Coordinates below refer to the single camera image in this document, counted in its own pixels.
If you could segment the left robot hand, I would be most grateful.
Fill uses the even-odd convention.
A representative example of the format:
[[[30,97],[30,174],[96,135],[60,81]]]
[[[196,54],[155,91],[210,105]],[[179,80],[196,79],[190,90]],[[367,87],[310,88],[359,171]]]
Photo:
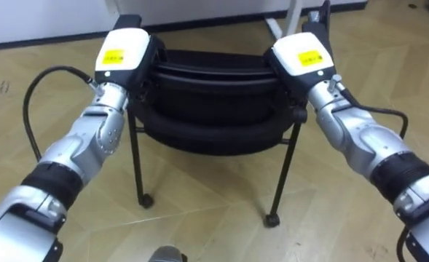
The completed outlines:
[[[150,74],[164,44],[141,27],[140,15],[120,15],[107,33],[95,61],[95,94],[104,94],[105,84],[114,84],[130,98],[148,92]]]

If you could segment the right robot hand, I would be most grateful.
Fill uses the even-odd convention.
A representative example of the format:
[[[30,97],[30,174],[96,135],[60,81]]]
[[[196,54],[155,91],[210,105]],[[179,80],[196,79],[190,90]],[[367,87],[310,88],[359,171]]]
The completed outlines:
[[[331,3],[325,1],[308,14],[302,31],[278,39],[264,59],[275,77],[293,97],[305,98],[310,90],[336,74],[330,44]]]

